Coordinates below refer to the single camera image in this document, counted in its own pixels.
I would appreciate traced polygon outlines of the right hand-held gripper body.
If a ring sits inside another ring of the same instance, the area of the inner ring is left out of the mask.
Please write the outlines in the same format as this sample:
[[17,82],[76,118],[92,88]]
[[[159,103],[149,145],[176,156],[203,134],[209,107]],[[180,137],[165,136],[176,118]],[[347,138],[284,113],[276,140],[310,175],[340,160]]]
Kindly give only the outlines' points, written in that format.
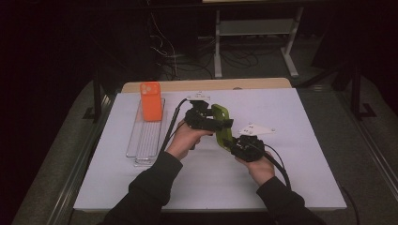
[[258,138],[259,135],[272,134],[276,131],[273,127],[262,127],[256,124],[238,131],[239,137],[234,138],[230,146],[231,154],[246,162],[253,162],[266,153],[265,144]]

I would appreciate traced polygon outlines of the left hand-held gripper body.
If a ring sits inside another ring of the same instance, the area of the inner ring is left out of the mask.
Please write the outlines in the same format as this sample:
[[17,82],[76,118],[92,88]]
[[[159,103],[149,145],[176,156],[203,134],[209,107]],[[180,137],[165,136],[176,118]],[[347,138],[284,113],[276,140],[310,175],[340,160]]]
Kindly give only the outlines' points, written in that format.
[[192,105],[192,108],[186,111],[184,121],[190,128],[208,131],[221,129],[221,123],[212,119],[213,112],[209,109],[209,104],[207,103],[210,100],[210,96],[198,92],[187,96],[187,100]]

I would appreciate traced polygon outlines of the green cartoon phone case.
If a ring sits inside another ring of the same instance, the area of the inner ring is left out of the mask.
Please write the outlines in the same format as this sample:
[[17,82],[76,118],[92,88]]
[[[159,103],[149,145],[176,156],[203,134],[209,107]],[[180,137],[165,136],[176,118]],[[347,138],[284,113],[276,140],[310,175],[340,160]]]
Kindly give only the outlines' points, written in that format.
[[[228,110],[219,104],[213,104],[211,106],[211,110],[214,120],[231,119]],[[231,128],[216,129],[216,139],[218,145],[221,148],[225,149],[226,151],[229,151],[224,146],[223,140],[229,140],[229,141],[233,140]]]

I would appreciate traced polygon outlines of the orange phone case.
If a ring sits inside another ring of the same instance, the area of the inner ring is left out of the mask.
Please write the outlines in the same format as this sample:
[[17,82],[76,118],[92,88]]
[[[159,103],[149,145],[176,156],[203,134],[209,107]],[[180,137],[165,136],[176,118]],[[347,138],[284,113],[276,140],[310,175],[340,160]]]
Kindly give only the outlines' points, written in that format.
[[161,87],[158,82],[142,82],[140,94],[144,119],[148,122],[162,119]]

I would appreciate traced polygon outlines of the clear plastic tray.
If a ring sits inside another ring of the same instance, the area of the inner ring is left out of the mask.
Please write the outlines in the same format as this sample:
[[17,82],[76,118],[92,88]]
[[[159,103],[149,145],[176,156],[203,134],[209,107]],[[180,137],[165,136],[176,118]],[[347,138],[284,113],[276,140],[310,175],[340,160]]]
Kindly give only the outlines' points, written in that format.
[[149,167],[154,164],[161,150],[165,132],[165,122],[146,121],[142,102],[135,115],[126,157],[135,167]]

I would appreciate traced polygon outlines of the person's right hand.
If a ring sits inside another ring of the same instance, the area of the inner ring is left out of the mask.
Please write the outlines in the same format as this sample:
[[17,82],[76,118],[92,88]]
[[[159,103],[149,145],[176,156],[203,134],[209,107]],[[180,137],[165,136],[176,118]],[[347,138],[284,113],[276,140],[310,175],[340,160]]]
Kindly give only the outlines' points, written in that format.
[[259,187],[275,176],[274,166],[266,157],[252,162],[247,162],[239,157],[235,157],[235,160],[248,169],[249,175]]

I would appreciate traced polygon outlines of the person's left hand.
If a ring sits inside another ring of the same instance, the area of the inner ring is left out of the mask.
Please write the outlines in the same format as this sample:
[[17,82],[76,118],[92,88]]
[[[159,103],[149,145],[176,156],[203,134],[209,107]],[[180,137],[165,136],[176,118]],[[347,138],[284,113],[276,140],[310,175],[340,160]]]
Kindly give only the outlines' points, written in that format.
[[211,136],[213,131],[190,128],[184,121],[178,123],[175,136],[166,152],[181,160],[188,155],[189,150],[198,144],[203,136]]

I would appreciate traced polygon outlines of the light wooden table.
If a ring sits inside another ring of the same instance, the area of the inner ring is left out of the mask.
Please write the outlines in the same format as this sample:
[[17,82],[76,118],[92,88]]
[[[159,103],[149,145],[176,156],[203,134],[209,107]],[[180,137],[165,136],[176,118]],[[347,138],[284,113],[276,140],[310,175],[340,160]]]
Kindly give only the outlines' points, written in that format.
[[192,80],[160,82],[162,92],[291,88],[286,78]]

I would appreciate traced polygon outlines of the black metal stand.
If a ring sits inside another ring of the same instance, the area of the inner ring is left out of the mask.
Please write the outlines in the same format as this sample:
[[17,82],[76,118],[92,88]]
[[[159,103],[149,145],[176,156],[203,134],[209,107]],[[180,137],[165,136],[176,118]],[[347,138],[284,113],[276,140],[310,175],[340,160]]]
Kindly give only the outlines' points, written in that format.
[[92,87],[93,87],[93,105],[85,110],[83,119],[90,119],[94,123],[98,123],[103,113],[105,112],[106,108],[105,101],[107,96],[103,92],[102,85],[100,83],[100,75],[97,70],[93,74]]
[[376,114],[369,103],[360,102],[361,74],[358,64],[353,66],[351,83],[351,103],[350,109],[355,118],[361,121],[363,118],[376,117]]

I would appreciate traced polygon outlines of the white metal desk frame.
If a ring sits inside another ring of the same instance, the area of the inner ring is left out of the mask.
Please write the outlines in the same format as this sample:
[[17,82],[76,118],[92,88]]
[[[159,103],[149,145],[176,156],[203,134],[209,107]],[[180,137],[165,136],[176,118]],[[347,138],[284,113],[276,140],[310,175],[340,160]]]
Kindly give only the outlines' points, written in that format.
[[261,35],[287,35],[288,40],[281,47],[281,53],[285,65],[292,78],[297,78],[299,73],[291,58],[290,52],[299,29],[300,19],[304,7],[296,9],[295,16],[290,19],[252,19],[252,20],[222,20],[221,11],[216,11],[215,22],[215,53],[214,53],[214,69],[215,78],[222,77],[222,61],[220,54],[220,38],[221,37],[237,37],[237,36],[261,36]]

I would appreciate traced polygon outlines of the aluminium frame rail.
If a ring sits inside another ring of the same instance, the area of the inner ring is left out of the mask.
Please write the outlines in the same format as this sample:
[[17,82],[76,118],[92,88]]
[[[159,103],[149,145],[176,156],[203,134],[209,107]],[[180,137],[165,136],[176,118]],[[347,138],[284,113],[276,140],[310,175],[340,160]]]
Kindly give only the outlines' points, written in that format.
[[385,156],[380,151],[379,146],[371,135],[370,129],[364,124],[365,118],[376,118],[375,112],[372,110],[368,103],[363,103],[360,106],[364,111],[354,112],[351,109],[351,102],[347,96],[343,93],[337,93],[337,98],[343,105],[345,111],[350,116],[355,127],[360,133],[360,136],[365,141],[368,150],[370,151],[370,156],[385,182],[387,183],[392,195],[398,200],[398,176],[391,168],[390,164],[386,160]]
[[84,181],[84,176],[88,170],[90,160],[100,135],[106,124],[113,101],[107,96],[94,100],[93,108],[89,108],[87,122],[88,130],[83,134],[83,143],[77,147],[77,152],[72,161],[72,168],[68,171],[59,197],[57,198],[54,210],[50,214],[46,225],[69,225],[74,212],[73,205],[77,199],[79,190]]

